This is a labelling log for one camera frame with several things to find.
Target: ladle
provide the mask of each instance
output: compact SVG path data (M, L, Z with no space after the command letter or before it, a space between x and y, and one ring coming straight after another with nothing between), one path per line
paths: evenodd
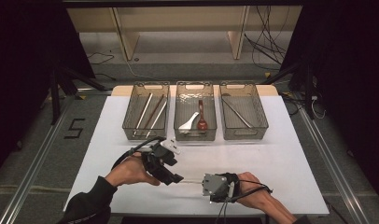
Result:
M183 125L178 127L178 130L181 133L187 133L188 130L192 127L192 122L195 120L195 118L199 115L199 112L193 113L192 117L190 117L189 121L185 122Z
M198 121L198 129L199 130L206 130L207 129L207 122L204 120L204 101L199 100L199 112L201 113L201 118Z

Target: utensil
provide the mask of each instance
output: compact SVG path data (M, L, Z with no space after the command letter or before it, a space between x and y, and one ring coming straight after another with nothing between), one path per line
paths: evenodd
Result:
M207 122L204 120L204 101L199 100L199 112L201 113L201 118L198 121L198 129L199 130L206 130L207 129Z
M148 126L148 124L149 124L149 122L151 121L152 117L154 116L155 111L157 111L158 106L160 106L161 101L162 101L162 99L163 99L163 96L164 96L164 94L161 96L161 98L160 98L160 100L158 101L157 105L156 105L155 108L152 110L151 115L149 116L149 118L148 118L146 124L144 125L144 129L146 129L146 127Z
M155 123L157 123L157 120L160 118L160 115L161 115L163 109L166 107L166 103L167 103L167 100L166 100L165 103L163 104L160 113L158 113L158 116L155 118L155 120L154 120L154 122L152 123L150 129L153 129L153 128L154 128ZM148 131L148 133L147 133L147 135L146 135L146 138L148 138L148 136L149 136L150 133L151 133L151 131Z
M247 126L247 128L254 128L254 126L248 122L243 116L235 109L233 108L232 104L228 102L228 100L224 99L224 96L230 96L229 93L223 93L221 95L221 100L235 113L235 115Z
M146 103L146 105L143 107L143 110L142 110L142 112L141 112L140 119L137 121L136 130L139 128L140 123L141 123L141 121L143 120L144 114L146 114L146 110L147 110L147 108L148 108L149 102L151 101L151 98L152 98L152 93L150 93L150 94L148 95L147 103Z
M193 113L192 117L190 117L189 121L185 122L183 125L178 127L178 130L181 133L187 133L188 130L192 127L192 122L195 120L195 118L199 115L199 112Z

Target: white tabletop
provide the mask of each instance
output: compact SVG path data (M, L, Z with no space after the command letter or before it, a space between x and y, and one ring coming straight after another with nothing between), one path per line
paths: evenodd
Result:
M221 118L216 100L218 130L209 143L177 143L178 163L172 173L184 180L202 181L204 174L249 171L274 190L273 196L298 215L325 216L329 213L321 196L297 134L280 96L261 96L269 128L262 140L226 141L222 136ZM84 161L77 174L69 199L88 192L98 175L105 176L115 160L141 142L128 141L122 130L129 96L109 96L97 123ZM168 138L174 137L175 98L170 101ZM135 184L119 187L111 203L112 213L137 216L206 216L218 214L221 204L210 203L202 196L200 184L172 183L153 187ZM227 216L259 216L259 210L229 204Z

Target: plastic container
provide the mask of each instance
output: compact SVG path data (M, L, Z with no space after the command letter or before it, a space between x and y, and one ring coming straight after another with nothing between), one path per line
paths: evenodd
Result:
M136 82L122 124L128 140L166 136L169 82Z
M175 140L177 141L214 141L216 139L216 107L213 84L210 81L186 82L178 81L175 97ZM203 102L204 120L207 129L200 130L197 124L201 118L199 114L189 129L180 130L180 126L187 123L195 112L200 113L199 103Z
M222 81L219 92L224 139L262 139L269 125L256 84L252 81Z

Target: gray floor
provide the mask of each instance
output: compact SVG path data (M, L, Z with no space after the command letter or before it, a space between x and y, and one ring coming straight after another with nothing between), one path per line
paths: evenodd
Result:
M279 38L281 38L279 44L287 47L290 33L281 34ZM173 84L177 80L195 79L262 81L265 79L265 72L272 74L276 72L275 70L261 69L253 64L252 48L246 42L241 59L234 60L225 33L142 34L133 60L130 61L131 68L122 60L119 44L114 35L81 34L81 39L88 53L103 52L114 55L114 59L92 66L95 73L106 74L116 79L112 80L104 75L97 75L96 80L107 87L151 79L170 80ZM90 57L90 61L98 63L105 58L106 56L98 55ZM254 54L254 59L262 66L279 67L257 52ZM289 77L276 82L276 88L279 91L287 91L287 80ZM77 86L81 89L87 88L80 82L77 82ZM19 210L15 223L53 223L62 216L63 205L91 141L107 93L81 91L78 96L81 97L62 99L63 105L67 106L67 113L41 169L36 174L35 181ZM296 109L290 103L287 103L287 108L289 113ZM66 139L65 136L77 134L77 132L68 130L73 119L84 119L76 122L76 125L83 128L83 131L79 138ZM347 222L354 223L301 113L293 115L291 119L323 196ZM51 101L47 98L33 125L21 140L22 149L12 152L0 170L0 217L26 176L44 138L51 129L50 122ZM347 155L345 142L337 127L328 116L323 119L315 119L315 123L323 134L348 184L358 197L368 220L370 223L379 223L379 197L359 169L356 161ZM314 223L343 223L337 213L333 211L327 217L313 217L312 220ZM120 217L113 216L110 223L119 223L119 221Z

